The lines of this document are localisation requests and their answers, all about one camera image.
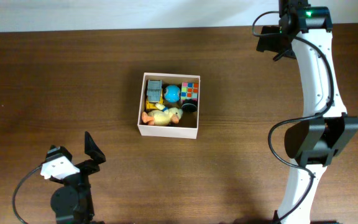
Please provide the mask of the colourful puzzle cube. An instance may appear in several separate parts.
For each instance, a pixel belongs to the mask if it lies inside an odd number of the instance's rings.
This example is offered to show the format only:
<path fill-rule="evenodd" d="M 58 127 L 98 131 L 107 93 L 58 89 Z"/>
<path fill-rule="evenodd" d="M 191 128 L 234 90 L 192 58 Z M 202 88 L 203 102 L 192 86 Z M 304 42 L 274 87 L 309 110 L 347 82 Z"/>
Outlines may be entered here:
<path fill-rule="evenodd" d="M 198 101 L 199 84 L 183 82 L 181 84 L 180 100 L 183 103 L 185 100 Z"/>

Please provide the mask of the blue toy ball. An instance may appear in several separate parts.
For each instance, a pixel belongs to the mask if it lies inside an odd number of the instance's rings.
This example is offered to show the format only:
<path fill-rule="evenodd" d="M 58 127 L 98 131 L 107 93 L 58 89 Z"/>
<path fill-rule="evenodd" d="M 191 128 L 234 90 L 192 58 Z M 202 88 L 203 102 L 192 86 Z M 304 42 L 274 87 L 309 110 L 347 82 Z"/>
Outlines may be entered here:
<path fill-rule="evenodd" d="M 176 85 L 169 85 L 164 89 L 163 97 L 169 103 L 176 103 L 180 100 L 181 89 Z"/>

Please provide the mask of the black round lid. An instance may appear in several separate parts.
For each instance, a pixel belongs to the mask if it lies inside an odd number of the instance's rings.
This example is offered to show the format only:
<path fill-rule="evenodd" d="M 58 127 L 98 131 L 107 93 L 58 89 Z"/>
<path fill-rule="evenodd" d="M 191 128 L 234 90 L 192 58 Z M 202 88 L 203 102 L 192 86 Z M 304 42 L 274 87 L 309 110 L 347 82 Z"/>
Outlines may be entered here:
<path fill-rule="evenodd" d="M 196 100 L 188 99 L 183 101 L 181 109 L 186 113 L 194 113 L 198 110 L 198 102 Z"/>

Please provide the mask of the yellow grey toy truck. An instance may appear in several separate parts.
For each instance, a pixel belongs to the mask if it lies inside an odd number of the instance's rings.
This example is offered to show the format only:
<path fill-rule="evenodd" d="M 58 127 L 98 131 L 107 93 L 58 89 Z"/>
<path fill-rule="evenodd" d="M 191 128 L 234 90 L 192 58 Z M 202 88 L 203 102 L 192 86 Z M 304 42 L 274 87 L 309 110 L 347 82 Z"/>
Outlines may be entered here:
<path fill-rule="evenodd" d="M 156 104 L 163 104 L 163 88 L 161 80 L 148 80 L 145 99 L 145 110 L 156 110 Z"/>

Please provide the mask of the pink cardboard box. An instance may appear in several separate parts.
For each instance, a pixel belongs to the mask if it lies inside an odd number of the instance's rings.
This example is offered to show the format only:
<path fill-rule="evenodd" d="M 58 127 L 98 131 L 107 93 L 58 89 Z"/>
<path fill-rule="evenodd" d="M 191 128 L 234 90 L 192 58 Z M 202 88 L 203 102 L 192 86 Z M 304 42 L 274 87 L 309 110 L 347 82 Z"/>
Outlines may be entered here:
<path fill-rule="evenodd" d="M 183 111 L 183 116 L 178 124 L 169 124 L 168 126 L 149 126 L 142 122 L 141 114 L 145 111 L 145 99 L 146 89 L 148 80 L 161 80 L 163 92 L 164 89 L 169 85 L 176 85 L 181 89 L 183 82 L 198 83 L 198 110 L 194 113 L 186 113 Z M 176 107 L 181 109 L 182 102 L 179 100 L 176 103 L 169 103 L 163 97 L 163 105 L 167 108 Z M 140 97 L 140 107 L 138 115 L 138 128 L 143 136 L 157 136 L 157 137 L 168 137 L 168 138 L 188 138 L 195 139 L 198 133 L 199 123 L 199 107 L 200 107 L 200 77 L 196 75 L 178 75 L 178 74 L 167 74 L 167 73 L 145 73 L 143 77 L 142 93 Z"/>

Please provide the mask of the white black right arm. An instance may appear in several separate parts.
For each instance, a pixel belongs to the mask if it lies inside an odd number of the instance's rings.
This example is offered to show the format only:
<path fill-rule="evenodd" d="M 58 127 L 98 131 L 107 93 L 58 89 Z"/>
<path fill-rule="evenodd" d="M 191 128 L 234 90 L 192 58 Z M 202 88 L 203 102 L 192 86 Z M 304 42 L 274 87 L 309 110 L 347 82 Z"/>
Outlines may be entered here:
<path fill-rule="evenodd" d="M 340 155 L 358 131 L 358 118 L 349 116 L 341 99 L 332 57 L 333 23 L 326 6 L 308 1 L 279 1 L 277 26 L 264 26 L 259 52 L 275 52 L 298 62 L 303 91 L 303 115 L 275 124 L 268 133 L 291 124 L 284 147 L 290 172 L 281 205 L 273 223 L 310 223 L 310 212 L 319 181 L 332 160 Z"/>

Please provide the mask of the yellow plush duck toy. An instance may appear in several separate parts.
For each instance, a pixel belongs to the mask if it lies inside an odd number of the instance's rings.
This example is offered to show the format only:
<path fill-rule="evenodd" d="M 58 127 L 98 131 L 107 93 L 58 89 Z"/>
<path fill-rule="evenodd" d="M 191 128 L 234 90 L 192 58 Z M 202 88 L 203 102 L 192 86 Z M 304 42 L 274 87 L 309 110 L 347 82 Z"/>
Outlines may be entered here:
<path fill-rule="evenodd" d="M 168 126 L 169 124 L 178 124 L 183 116 L 183 110 L 172 107 L 167 108 L 163 104 L 156 103 L 156 110 L 148 113 L 145 111 L 141 114 L 143 123 L 149 126 Z"/>

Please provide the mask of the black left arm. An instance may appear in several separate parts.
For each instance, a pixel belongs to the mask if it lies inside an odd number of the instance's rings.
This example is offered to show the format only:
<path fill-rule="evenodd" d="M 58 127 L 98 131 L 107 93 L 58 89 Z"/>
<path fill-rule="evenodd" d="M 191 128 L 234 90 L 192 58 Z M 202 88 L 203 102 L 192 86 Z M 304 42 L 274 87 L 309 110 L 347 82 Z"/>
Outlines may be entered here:
<path fill-rule="evenodd" d="M 42 164 L 40 175 L 63 185 L 50 199 L 57 224 L 95 223 L 89 176 L 100 171 L 106 157 L 89 132 L 85 132 L 85 154 L 89 159 L 74 165 L 68 149 L 52 145 Z"/>

